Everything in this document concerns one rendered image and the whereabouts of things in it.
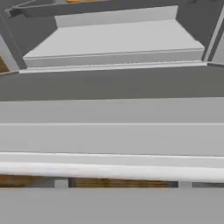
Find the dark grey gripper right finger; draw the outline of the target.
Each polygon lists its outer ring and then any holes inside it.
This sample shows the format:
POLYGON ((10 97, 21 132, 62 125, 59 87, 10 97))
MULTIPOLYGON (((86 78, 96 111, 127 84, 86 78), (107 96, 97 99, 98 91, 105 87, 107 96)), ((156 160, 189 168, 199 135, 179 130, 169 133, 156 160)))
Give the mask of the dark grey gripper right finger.
POLYGON ((187 188, 224 188, 224 183, 208 183, 208 182, 186 182, 172 181, 170 187, 187 187, 187 188))

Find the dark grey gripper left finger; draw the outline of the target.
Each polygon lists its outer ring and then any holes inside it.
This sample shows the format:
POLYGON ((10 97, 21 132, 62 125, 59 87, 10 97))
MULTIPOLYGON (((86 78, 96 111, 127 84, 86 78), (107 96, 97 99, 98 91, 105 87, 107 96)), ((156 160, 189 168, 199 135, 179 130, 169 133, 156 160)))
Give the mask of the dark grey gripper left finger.
POLYGON ((75 187, 75 178, 42 178, 30 184, 32 188, 69 188, 75 187))

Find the grey toaster oven door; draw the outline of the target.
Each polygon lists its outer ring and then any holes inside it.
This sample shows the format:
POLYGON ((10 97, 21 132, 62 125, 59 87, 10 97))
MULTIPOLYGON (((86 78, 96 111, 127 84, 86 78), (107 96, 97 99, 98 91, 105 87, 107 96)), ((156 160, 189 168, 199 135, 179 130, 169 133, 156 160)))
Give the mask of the grey toaster oven door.
POLYGON ((0 173, 224 170, 221 66, 0 77, 0 173))

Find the light grey toaster oven tray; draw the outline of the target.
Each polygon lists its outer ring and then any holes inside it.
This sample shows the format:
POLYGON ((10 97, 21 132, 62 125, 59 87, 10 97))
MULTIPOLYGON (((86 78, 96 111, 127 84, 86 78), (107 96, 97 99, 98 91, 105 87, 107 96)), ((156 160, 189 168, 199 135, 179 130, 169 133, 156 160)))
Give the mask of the light grey toaster oven tray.
POLYGON ((177 21, 62 27, 24 56, 32 67, 199 61, 204 46, 177 21))

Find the dark grey toaster oven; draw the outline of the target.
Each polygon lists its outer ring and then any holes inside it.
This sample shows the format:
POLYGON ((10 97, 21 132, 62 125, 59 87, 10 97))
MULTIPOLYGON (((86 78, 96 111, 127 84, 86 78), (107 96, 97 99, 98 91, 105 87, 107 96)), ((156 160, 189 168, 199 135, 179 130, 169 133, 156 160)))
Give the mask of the dark grey toaster oven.
POLYGON ((224 0, 0 0, 0 37, 25 73, 202 67, 217 53, 224 0), (62 27, 175 20, 204 46, 199 61, 29 68, 24 56, 62 27))

